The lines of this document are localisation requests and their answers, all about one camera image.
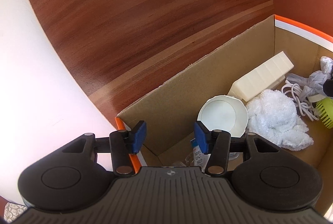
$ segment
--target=cardboard box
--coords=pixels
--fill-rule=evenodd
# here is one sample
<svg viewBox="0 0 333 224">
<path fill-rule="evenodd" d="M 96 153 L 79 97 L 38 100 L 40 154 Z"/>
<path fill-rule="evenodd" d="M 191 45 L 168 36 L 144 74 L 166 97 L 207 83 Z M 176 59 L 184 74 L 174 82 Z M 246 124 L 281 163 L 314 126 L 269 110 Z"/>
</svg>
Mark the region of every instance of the cardboard box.
<svg viewBox="0 0 333 224">
<path fill-rule="evenodd" d="M 308 77 L 319 69 L 322 55 L 333 58 L 331 38 L 303 24 L 272 15 L 173 76 L 118 116 L 131 128 L 139 120 L 145 120 L 148 131 L 141 152 L 147 164 L 169 166 L 191 153 L 193 125 L 208 99 L 226 95 L 234 81 L 280 51 L 294 64 L 291 72 Z M 324 214 L 333 202 L 332 130 L 320 121 L 303 119 L 314 145 L 289 152 L 322 173 L 324 191 L 317 210 Z M 228 169 L 234 169 L 241 161 L 241 158 L 231 161 Z"/>
</svg>

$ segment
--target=ribbed gray surface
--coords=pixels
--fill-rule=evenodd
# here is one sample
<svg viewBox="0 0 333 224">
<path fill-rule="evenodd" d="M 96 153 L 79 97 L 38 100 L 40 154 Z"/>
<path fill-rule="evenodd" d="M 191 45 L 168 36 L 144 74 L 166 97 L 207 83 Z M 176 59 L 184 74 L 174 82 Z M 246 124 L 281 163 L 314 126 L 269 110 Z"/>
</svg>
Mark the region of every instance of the ribbed gray surface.
<svg viewBox="0 0 333 224">
<path fill-rule="evenodd" d="M 106 223 L 329 223 L 314 210 L 269 213 L 240 200 L 226 179 L 204 175 L 200 168 L 143 167 L 131 178 L 117 180 L 98 203 L 75 213 L 48 214 L 34 209 L 14 224 Z"/>
</svg>

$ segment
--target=white fluffy cloth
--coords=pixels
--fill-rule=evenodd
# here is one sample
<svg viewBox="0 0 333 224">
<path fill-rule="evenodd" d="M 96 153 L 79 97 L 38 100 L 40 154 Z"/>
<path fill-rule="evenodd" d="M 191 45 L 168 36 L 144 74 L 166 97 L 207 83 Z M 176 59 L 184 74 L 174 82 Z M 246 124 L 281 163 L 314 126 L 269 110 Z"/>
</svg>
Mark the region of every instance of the white fluffy cloth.
<svg viewBox="0 0 333 224">
<path fill-rule="evenodd" d="M 249 114 L 247 128 L 279 147 L 292 151 L 313 144 L 309 130 L 297 115 L 291 98 L 280 91 L 264 90 L 246 105 Z"/>
</svg>

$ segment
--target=green comb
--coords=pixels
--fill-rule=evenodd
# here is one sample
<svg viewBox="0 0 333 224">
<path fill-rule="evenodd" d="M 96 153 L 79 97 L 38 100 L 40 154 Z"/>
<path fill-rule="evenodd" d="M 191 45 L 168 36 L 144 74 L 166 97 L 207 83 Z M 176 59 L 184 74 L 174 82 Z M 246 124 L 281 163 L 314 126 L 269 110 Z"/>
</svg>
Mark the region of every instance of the green comb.
<svg viewBox="0 0 333 224">
<path fill-rule="evenodd" d="M 324 125 L 330 129 L 333 127 L 333 100 L 331 98 L 324 98 L 316 104 L 317 113 Z"/>
</svg>

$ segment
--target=floral patterned cloth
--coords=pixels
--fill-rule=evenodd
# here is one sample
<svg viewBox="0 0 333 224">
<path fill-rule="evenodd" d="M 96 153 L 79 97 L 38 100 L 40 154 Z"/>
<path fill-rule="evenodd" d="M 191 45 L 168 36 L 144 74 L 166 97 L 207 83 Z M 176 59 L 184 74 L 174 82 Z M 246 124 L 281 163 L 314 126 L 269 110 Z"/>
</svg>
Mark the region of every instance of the floral patterned cloth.
<svg viewBox="0 0 333 224">
<path fill-rule="evenodd" d="M 25 206 L 8 202 L 5 206 L 5 212 L 3 218 L 8 223 L 11 223 L 17 217 L 19 217 L 26 209 L 27 207 Z"/>
</svg>

